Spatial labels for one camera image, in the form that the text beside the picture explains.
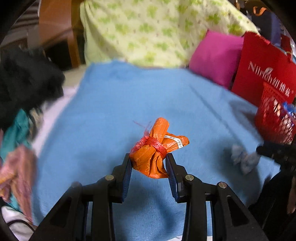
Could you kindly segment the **person's right hand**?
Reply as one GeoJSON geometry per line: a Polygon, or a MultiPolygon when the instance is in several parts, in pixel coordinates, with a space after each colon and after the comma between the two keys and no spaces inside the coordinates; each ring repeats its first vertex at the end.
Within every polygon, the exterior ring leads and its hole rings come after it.
{"type": "Polygon", "coordinates": [[[287,204],[287,214],[292,214],[295,211],[295,204],[296,204],[296,177],[293,176],[292,186],[290,189],[290,194],[289,194],[288,204],[287,204]]]}

